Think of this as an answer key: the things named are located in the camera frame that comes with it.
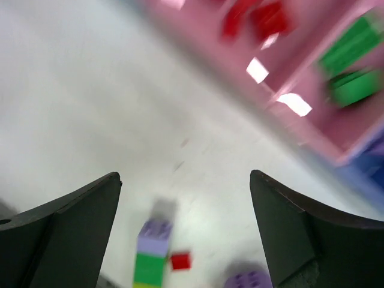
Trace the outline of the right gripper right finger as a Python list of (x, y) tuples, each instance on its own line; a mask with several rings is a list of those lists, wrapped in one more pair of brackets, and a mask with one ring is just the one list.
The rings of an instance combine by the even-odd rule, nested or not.
[(353, 215), (267, 174), (250, 193), (273, 287), (383, 287), (383, 222)]

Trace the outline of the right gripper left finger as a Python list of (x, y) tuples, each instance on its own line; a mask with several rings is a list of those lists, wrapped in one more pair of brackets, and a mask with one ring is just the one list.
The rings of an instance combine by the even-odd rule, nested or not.
[(122, 182), (108, 173), (1, 220), (1, 287), (96, 287)]

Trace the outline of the long green lego stack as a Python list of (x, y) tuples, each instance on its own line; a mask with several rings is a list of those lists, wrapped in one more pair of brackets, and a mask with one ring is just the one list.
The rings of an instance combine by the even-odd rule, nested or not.
[(176, 202), (157, 199), (136, 245), (133, 287), (162, 287), (170, 250)]

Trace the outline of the green lego plate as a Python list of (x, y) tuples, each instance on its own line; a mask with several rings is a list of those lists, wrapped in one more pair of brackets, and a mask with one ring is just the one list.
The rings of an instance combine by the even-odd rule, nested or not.
[(328, 81), (329, 99), (338, 107), (347, 107), (380, 92), (382, 80), (380, 69), (341, 73)]

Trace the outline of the green lego brick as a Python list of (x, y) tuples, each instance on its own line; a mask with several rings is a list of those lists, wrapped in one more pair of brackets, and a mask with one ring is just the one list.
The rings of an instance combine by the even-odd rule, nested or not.
[(383, 42), (383, 19), (375, 10), (356, 18), (318, 60), (319, 66), (334, 77)]

